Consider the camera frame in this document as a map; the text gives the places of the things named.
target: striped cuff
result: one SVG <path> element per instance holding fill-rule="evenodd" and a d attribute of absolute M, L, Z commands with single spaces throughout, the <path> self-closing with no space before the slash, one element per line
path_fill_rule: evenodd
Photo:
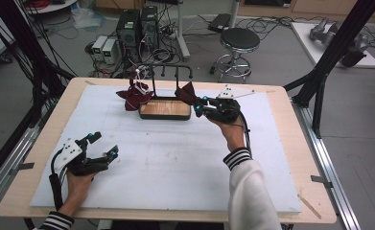
<path fill-rule="evenodd" d="M 44 230 L 68 230 L 73 226 L 74 219 L 58 212 L 50 212 L 49 217 L 43 222 L 39 229 Z"/>
<path fill-rule="evenodd" d="M 237 148 L 229 153 L 223 162 L 232 171 L 232 169 L 244 161 L 251 160 L 249 150 L 245 147 Z"/>

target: black stool seat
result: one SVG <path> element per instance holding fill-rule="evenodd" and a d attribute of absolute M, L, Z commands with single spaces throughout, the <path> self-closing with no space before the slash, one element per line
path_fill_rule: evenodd
<path fill-rule="evenodd" d="M 252 49 L 259 45 L 259 36 L 243 28 L 232 28 L 221 33 L 221 42 L 235 49 Z"/>

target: table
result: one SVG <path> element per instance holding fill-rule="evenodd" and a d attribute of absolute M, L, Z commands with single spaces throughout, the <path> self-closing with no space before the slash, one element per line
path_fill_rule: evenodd
<path fill-rule="evenodd" d="M 76 78 L 71 80 L 49 121 L 37 138 L 26 163 L 35 162 L 31 170 L 20 171 L 0 203 L 1 217 L 46 217 L 51 211 L 47 208 L 34 208 L 30 202 L 37 183 L 54 149 L 59 136 L 70 118 L 82 91 L 89 84 L 129 85 L 128 80 Z M 174 87 L 173 81 L 156 81 L 157 88 Z M 224 84 L 194 82 L 197 89 L 222 90 Z M 298 191 L 302 213 L 280 214 L 281 222 L 286 223 L 333 223 L 336 215 L 323 184 L 311 181 L 311 175 L 319 175 L 306 139 L 298 123 L 286 91 L 280 86 L 240 85 L 266 92 L 275 119 L 282 146 L 286 152 L 293 181 Z M 80 219 L 150 219 L 176 221 L 227 221 L 227 212 L 155 211 L 121 209 L 80 209 L 76 218 Z"/>

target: white board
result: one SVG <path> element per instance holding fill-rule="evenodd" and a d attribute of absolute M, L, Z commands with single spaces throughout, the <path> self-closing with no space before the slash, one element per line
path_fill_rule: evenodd
<path fill-rule="evenodd" d="M 83 207 L 226 211 L 229 153 L 220 129 L 193 113 L 189 121 L 142 120 L 126 111 L 115 92 L 125 87 L 87 86 L 43 172 L 32 206 L 54 206 L 48 176 L 50 161 L 68 138 L 81 139 L 100 131 L 103 137 L 88 145 L 96 158 L 114 145 L 119 156 L 97 174 Z M 174 89 L 159 89 L 173 96 Z M 215 98 L 219 92 L 197 90 Z M 246 116 L 254 158 L 263 168 L 278 212 L 300 212 L 290 170 L 265 93 L 237 99 Z M 66 185 L 63 186 L 66 196 Z"/>
<path fill-rule="evenodd" d="M 310 39 L 310 30 L 314 28 L 318 23 L 299 23 L 299 22 L 292 22 L 292 27 L 297 35 L 298 39 L 300 39 L 301 44 L 303 45 L 304 49 L 307 51 L 307 54 L 312 59 L 313 63 L 316 64 L 319 59 L 322 57 L 322 54 L 325 52 L 326 46 L 321 43 L 319 40 L 311 40 Z M 327 32 L 332 24 L 327 24 L 325 26 L 325 32 Z M 369 52 L 363 52 L 366 57 L 360 60 L 356 65 L 353 67 L 355 68 L 375 68 L 375 57 L 373 57 Z"/>

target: person's right hand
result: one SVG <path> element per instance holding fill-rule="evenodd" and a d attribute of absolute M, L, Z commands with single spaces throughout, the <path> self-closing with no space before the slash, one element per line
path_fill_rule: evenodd
<path fill-rule="evenodd" d="M 238 117 L 237 120 L 231 124 L 224 124 L 218 121 L 208 119 L 210 122 L 219 126 L 223 137 L 225 137 L 228 149 L 233 151 L 237 148 L 242 148 L 245 146 L 244 142 L 244 127 L 242 125 L 241 119 Z"/>

